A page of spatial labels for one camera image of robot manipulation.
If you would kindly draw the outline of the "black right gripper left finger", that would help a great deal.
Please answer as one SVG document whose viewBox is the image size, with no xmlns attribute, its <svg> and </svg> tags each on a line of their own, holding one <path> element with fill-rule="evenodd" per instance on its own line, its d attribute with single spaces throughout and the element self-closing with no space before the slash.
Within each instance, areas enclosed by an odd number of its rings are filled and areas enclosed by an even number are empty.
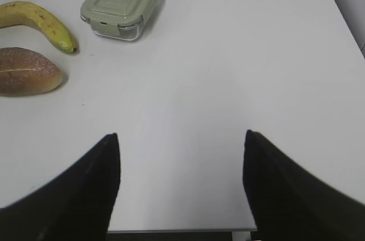
<svg viewBox="0 0 365 241">
<path fill-rule="evenodd" d="M 1 209 L 1 240 L 106 240 L 120 188 L 117 134 L 52 181 Z"/>
</svg>

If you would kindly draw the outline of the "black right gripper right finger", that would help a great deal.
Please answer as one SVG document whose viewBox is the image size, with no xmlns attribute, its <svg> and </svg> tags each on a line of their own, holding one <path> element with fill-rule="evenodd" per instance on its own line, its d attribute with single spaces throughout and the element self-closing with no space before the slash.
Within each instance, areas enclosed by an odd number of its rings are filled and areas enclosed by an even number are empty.
<svg viewBox="0 0 365 241">
<path fill-rule="evenodd" d="M 261 240 L 364 240 L 364 204 L 252 130 L 245 135 L 242 182 Z"/>
</svg>

